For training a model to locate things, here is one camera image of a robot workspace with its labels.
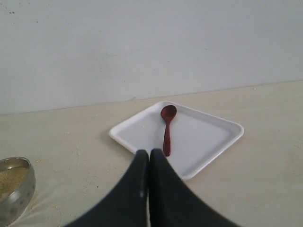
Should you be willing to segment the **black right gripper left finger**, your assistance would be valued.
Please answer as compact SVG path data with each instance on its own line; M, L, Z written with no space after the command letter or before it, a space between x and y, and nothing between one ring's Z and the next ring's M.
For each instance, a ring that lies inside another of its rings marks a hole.
M93 208L68 227L146 227L149 156L138 150L125 174Z

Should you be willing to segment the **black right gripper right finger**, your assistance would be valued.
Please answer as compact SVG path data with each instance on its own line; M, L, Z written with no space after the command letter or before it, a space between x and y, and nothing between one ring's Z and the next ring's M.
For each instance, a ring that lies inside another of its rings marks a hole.
M161 149L150 153L149 213L152 227L237 227L178 177Z

